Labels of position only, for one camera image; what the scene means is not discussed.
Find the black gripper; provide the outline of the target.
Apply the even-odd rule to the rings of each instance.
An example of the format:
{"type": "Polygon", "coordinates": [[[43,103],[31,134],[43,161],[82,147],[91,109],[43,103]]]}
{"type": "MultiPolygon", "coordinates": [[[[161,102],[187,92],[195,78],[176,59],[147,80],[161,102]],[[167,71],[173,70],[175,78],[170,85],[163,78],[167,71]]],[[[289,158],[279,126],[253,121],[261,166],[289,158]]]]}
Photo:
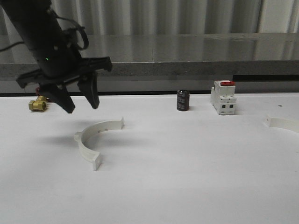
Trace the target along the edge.
{"type": "Polygon", "coordinates": [[[39,68],[17,77],[16,81],[21,88],[30,83],[40,85],[40,94],[58,104],[67,113],[75,109],[69,92],[65,86],[78,81],[78,88],[90,103],[93,109],[99,106],[96,70],[112,70],[110,57],[80,58],[76,62],[64,62],[62,59],[50,57],[34,57],[39,68]]]}

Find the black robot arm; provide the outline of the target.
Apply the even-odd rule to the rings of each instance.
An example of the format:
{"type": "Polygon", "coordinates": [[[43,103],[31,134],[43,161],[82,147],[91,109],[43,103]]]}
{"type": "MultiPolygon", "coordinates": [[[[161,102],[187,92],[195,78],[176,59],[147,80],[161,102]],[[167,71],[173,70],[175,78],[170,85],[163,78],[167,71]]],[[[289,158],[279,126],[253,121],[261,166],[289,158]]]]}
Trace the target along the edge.
{"type": "Polygon", "coordinates": [[[92,108],[98,108],[96,71],[111,71],[113,65],[108,56],[81,56],[80,50],[89,46],[84,27],[70,19],[74,27],[62,30],[50,0],[2,0],[0,4],[39,66],[19,75],[18,85],[39,84],[40,94],[72,113],[75,105],[66,86],[77,83],[92,108]]]}

